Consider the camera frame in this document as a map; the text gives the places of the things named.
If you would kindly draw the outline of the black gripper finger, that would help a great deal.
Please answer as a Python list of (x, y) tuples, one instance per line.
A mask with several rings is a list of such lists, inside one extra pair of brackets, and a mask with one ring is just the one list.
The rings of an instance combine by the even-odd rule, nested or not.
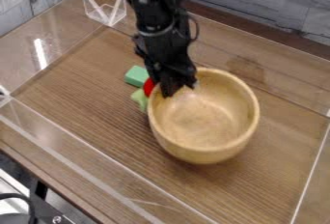
[(146, 70), (154, 83), (162, 84), (165, 82), (165, 66), (162, 62), (162, 56), (157, 52), (147, 52), (140, 47), (136, 48), (136, 54), (142, 57)]
[(165, 98), (170, 98), (185, 87), (194, 88), (197, 83), (197, 71), (185, 72), (166, 70), (161, 73), (161, 88)]

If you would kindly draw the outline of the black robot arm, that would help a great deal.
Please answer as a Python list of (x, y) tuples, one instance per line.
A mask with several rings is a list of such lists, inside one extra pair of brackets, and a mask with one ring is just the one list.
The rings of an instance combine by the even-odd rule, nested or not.
[(189, 47), (199, 36), (191, 35), (193, 18), (183, 1), (127, 0), (135, 14), (135, 53), (143, 58), (165, 98), (173, 97), (183, 87), (193, 88), (198, 81)]

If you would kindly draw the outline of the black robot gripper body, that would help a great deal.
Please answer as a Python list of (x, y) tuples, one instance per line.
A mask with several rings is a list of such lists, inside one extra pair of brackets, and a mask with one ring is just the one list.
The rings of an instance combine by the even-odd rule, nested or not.
[(157, 52), (162, 56), (165, 70), (185, 72), (197, 70), (189, 55), (189, 47), (197, 40), (191, 34), (190, 19), (136, 20), (136, 34), (132, 37), (136, 48)]

